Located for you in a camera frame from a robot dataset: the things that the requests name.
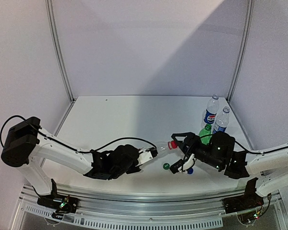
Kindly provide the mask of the green plastic bottle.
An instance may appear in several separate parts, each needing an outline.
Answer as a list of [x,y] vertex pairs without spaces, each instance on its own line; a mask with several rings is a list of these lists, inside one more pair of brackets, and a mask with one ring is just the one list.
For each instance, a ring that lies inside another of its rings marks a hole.
[[199,132],[199,137],[201,142],[205,145],[208,145],[210,142],[210,138],[212,136],[212,126],[211,124],[206,124],[203,129]]

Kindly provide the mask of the clear bottle red label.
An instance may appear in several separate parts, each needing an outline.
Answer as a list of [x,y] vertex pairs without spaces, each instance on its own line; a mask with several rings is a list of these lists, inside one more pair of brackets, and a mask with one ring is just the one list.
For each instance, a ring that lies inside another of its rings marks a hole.
[[156,157],[162,158],[168,154],[175,153],[178,150],[178,146],[175,141],[160,141],[155,143]]

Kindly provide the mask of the green bottle cap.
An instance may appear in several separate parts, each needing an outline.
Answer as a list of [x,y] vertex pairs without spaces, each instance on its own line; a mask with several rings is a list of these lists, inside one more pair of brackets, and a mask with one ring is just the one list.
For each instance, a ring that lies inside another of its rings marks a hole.
[[164,163],[163,164],[163,169],[164,170],[169,170],[170,169],[170,164],[169,163]]

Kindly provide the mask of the clear bottle small blue label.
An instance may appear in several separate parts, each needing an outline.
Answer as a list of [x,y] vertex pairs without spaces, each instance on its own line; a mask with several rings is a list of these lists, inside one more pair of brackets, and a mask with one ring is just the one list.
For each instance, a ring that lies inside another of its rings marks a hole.
[[225,132],[229,124],[230,108],[225,106],[222,112],[217,116],[212,134],[216,132]]

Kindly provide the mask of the clear Pepsi bottle blue label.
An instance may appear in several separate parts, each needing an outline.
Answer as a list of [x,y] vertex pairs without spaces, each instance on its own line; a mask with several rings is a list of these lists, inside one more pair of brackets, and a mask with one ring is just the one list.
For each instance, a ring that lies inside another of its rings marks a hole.
[[207,124],[213,125],[218,110],[219,110],[219,96],[217,94],[214,94],[208,101],[206,109],[203,112],[201,128],[204,128],[205,125]]

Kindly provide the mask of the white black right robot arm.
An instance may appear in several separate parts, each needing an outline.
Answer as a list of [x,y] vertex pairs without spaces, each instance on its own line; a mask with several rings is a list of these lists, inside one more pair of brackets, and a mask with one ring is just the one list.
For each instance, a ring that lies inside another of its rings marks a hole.
[[172,173],[183,173],[199,160],[231,179],[249,179],[242,195],[223,199],[227,214],[263,205],[264,197],[288,186],[288,143],[251,152],[246,148],[235,151],[235,138],[221,131],[211,134],[208,145],[192,132],[171,137],[184,155],[171,165]]

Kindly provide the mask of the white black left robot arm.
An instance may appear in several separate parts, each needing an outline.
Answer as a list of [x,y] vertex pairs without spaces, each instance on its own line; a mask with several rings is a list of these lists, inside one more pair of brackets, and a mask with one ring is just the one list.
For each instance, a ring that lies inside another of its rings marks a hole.
[[123,174],[139,172],[150,159],[150,154],[144,149],[129,144],[104,152],[72,146],[43,129],[37,117],[23,118],[9,129],[5,139],[0,136],[0,143],[2,161],[16,168],[51,208],[59,207],[62,198],[55,192],[54,179],[46,175],[37,162],[38,158],[97,180],[114,180]]

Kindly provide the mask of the aluminium front rail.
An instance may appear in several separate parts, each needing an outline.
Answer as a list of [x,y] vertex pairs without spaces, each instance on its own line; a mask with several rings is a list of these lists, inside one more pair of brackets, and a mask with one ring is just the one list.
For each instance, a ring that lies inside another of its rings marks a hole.
[[238,213],[226,213],[224,198],[242,190],[198,195],[114,194],[58,185],[58,192],[78,198],[75,213],[53,219],[37,204],[33,188],[19,195],[12,230],[288,230],[280,193],[265,200],[264,215],[248,224]]

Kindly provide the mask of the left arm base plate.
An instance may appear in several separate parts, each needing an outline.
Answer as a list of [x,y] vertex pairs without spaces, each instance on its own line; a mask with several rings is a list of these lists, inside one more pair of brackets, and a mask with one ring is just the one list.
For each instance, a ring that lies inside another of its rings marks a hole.
[[56,214],[76,213],[79,199],[69,195],[47,195],[41,196],[37,204],[55,210]]

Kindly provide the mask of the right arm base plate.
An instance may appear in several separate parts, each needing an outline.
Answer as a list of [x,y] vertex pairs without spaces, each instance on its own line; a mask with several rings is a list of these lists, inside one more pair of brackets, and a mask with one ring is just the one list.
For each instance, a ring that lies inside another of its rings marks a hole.
[[229,214],[262,206],[264,199],[255,192],[251,192],[250,194],[244,193],[243,195],[224,198],[222,204],[225,213]]

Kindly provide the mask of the right aluminium corner post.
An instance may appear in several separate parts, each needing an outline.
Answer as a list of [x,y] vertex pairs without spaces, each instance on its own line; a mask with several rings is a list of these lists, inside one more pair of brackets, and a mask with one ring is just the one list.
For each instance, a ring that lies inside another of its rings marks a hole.
[[228,94],[226,97],[226,101],[228,104],[230,104],[230,102],[233,99],[233,95],[234,95],[234,92],[238,83],[241,67],[243,64],[243,59],[244,59],[246,48],[247,48],[248,37],[249,37],[250,29],[251,29],[254,2],[255,2],[254,0],[247,1],[247,11],[246,11],[246,16],[245,16],[245,22],[244,22],[244,28],[243,28],[238,58],[236,61],[233,77],[232,77],[231,84],[230,84]]

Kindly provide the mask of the aluminium corner post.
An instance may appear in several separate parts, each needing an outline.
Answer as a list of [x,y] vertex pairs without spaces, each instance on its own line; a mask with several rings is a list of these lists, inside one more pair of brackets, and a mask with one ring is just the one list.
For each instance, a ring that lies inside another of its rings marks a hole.
[[243,28],[238,58],[236,61],[233,77],[232,77],[231,84],[230,84],[228,94],[226,97],[226,101],[228,104],[230,104],[230,102],[233,99],[233,95],[234,95],[234,92],[238,83],[241,67],[243,64],[243,59],[244,59],[246,48],[247,48],[248,37],[249,37],[250,29],[251,29],[254,2],[255,2],[254,0],[247,1],[247,11],[246,11],[246,16],[245,16],[245,22],[244,22],[244,28]]
[[54,52],[57,59],[60,75],[62,78],[63,86],[65,88],[65,91],[67,93],[68,100],[70,103],[74,103],[76,98],[72,92],[72,87],[68,78],[67,70],[64,63],[63,54],[60,47],[60,41],[58,36],[58,31],[56,27],[55,22],[55,15],[54,15],[54,7],[53,7],[53,1],[52,0],[45,0],[46,4],[46,11],[48,15],[48,23],[50,28],[50,34],[52,38],[52,43],[54,46]]

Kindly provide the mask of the left aluminium corner post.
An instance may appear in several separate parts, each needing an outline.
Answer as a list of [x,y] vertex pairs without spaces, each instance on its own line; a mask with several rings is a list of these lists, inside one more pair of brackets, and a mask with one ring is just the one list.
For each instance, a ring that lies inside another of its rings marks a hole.
[[72,87],[68,78],[67,70],[64,63],[63,54],[60,47],[60,41],[58,36],[58,31],[56,27],[55,22],[55,15],[54,15],[54,7],[53,7],[53,1],[52,0],[45,0],[46,4],[46,11],[48,15],[48,23],[50,28],[50,34],[52,38],[52,43],[54,46],[54,52],[57,59],[60,75],[62,78],[63,86],[65,88],[65,91],[67,93],[68,100],[70,103],[74,103],[76,98],[72,92]]

